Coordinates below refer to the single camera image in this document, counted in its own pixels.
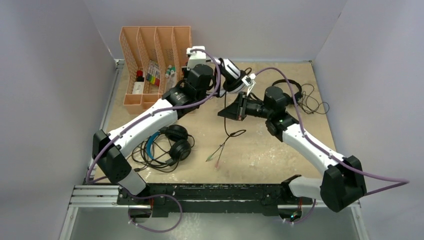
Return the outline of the white and black headphones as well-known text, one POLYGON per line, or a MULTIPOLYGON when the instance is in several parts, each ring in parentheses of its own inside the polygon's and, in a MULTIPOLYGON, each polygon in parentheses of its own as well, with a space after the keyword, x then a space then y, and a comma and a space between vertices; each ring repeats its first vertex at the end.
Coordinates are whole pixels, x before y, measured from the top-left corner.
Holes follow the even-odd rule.
POLYGON ((239 92, 245 86, 242 78, 249 75, 252 68, 240 69, 228 58, 215 58, 215 61, 218 63, 220 74, 224 77, 217 95, 223 97, 225 94, 239 92))

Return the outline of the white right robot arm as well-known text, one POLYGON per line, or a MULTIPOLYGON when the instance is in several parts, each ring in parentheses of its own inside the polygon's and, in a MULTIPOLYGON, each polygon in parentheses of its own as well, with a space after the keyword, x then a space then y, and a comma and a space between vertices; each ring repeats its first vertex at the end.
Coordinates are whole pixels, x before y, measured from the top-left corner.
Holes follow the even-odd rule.
POLYGON ((246 116, 265 119, 270 135, 292 147, 308 160, 321 178, 293 176, 283 182, 280 196, 288 204, 300 197, 321 200, 333 212, 340 212, 367 194, 362 164, 355 156, 345 157, 327 147, 302 129, 300 121, 286 107, 289 95, 276 86, 266 88, 262 101, 240 92, 229 106, 217 113, 219 117, 243 121, 246 116))

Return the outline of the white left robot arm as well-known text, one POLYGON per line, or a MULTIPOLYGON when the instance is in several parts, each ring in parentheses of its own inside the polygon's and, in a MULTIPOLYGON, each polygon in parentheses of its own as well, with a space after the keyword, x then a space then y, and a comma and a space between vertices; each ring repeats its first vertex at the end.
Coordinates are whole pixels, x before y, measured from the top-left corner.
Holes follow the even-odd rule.
POLYGON ((147 183, 128 163, 126 156, 142 141, 161 128, 174 124, 187 113, 197 109, 211 98, 210 87, 218 90, 220 71, 198 64, 185 73, 183 80, 170 88, 145 112, 125 125, 106 133, 98 130, 93 135, 92 157, 106 178, 122 186, 138 205, 149 199, 147 183))

